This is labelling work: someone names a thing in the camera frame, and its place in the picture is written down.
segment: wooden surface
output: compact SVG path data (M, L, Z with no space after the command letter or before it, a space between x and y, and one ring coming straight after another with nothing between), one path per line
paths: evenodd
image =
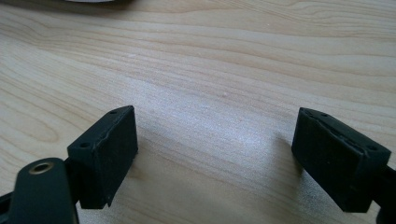
M395 153L395 71L394 0L0 0L0 194L134 105L140 152L81 223L375 223L290 143L304 106Z

